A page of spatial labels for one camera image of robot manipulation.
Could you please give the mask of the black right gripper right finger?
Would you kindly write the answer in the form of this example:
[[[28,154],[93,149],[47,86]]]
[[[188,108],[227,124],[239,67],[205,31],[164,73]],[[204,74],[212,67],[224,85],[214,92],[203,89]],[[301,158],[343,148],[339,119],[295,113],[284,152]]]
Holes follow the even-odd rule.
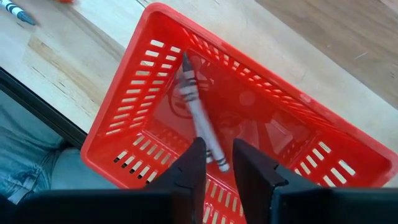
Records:
[[[279,163],[242,139],[233,141],[233,170],[247,224],[271,224],[276,187],[288,181],[276,172]]]

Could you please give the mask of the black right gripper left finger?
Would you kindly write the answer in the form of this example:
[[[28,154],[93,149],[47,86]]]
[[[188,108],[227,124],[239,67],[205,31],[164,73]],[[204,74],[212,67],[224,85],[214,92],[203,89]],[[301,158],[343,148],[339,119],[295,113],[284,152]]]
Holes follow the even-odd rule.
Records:
[[[206,184],[205,142],[189,148],[162,174],[145,186],[153,205],[145,224],[202,224]]]

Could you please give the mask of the grey crayon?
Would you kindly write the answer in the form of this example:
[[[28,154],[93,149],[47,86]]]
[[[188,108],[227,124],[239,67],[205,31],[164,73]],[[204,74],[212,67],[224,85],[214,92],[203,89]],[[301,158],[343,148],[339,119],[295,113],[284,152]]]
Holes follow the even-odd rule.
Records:
[[[222,172],[229,171],[226,156],[201,102],[195,71],[186,52],[182,54],[182,72],[178,75],[178,88],[192,115],[197,136],[205,141],[206,162],[215,162]]]
[[[21,7],[17,4],[13,3],[11,0],[0,0],[0,7],[4,8],[7,12],[10,12],[12,15],[16,16],[20,21],[26,22],[32,26],[36,25],[33,18],[25,12]]]

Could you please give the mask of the clear plastic bag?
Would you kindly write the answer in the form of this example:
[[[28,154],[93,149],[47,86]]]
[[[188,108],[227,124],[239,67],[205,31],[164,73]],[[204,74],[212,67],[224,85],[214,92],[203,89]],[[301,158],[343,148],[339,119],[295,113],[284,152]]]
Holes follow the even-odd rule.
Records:
[[[250,90],[242,80],[225,75],[223,69],[193,56],[188,66],[195,71],[199,99],[228,162],[232,161],[233,140],[242,139],[285,165],[306,157],[313,129],[265,94]],[[166,89],[148,122],[148,130],[177,152],[198,136],[199,121],[192,119],[189,105],[180,94],[177,77]]]

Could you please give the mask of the red plastic basket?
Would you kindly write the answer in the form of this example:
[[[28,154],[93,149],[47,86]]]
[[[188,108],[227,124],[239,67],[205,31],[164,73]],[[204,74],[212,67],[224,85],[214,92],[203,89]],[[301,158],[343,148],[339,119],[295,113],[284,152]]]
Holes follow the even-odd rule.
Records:
[[[398,154],[183,14],[152,3],[142,13],[81,149],[87,166],[118,187],[150,183],[193,141],[177,152],[147,125],[176,78],[184,52],[221,67],[313,129],[306,157],[281,163],[298,175],[327,187],[382,187],[398,173]]]

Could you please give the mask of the person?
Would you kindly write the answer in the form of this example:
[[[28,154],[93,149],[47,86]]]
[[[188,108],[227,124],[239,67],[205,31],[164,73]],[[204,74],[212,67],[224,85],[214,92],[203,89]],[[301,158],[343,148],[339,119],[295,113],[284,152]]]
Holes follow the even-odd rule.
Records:
[[[0,196],[18,204],[44,190],[113,189],[80,150],[0,90]]]

